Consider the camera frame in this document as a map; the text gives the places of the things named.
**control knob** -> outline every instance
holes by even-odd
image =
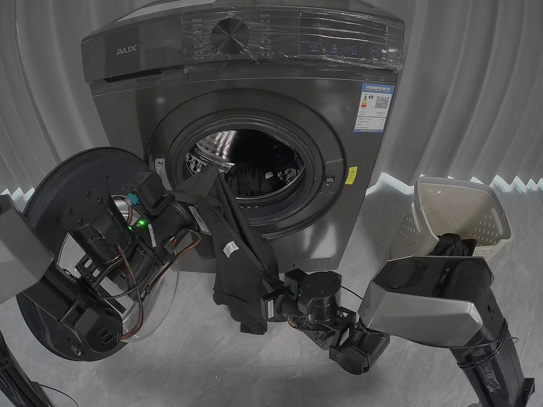
[[[211,42],[221,53],[233,54],[241,51],[249,41],[249,29],[237,18],[225,18],[211,31]]]

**energy label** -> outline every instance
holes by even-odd
[[[383,132],[393,94],[393,85],[364,83],[354,131]]]

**qr code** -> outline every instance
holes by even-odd
[[[375,98],[375,108],[386,109],[388,107],[389,101],[390,101],[390,97],[377,96]]]

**gray floor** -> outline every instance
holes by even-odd
[[[339,272],[359,293],[387,260],[412,196],[384,185],[367,196]],[[499,193],[514,240],[494,260],[492,287],[509,321],[525,376],[543,379],[543,193]],[[0,330],[31,379],[85,406],[467,407],[477,398],[448,350],[394,338],[377,365],[352,376],[303,334],[272,323],[265,336],[239,333],[212,300],[214,275],[186,273],[165,322],[141,343],[98,363],[73,363],[35,340],[14,300],[0,305]],[[343,293],[343,305],[359,299]],[[543,407],[540,390],[530,407]],[[59,407],[71,405],[61,395]],[[0,405],[6,405],[0,398]]]

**basket handle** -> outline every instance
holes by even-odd
[[[415,223],[415,227],[420,233],[419,218],[417,217],[417,207],[415,206],[415,201],[411,202],[411,215],[413,216],[413,223]]]
[[[496,208],[492,208],[490,210],[490,213],[492,214],[492,217],[494,218],[494,221],[496,222],[496,226],[498,227],[499,234],[503,235],[503,225],[502,225],[502,221],[499,218],[498,211],[496,211]]]

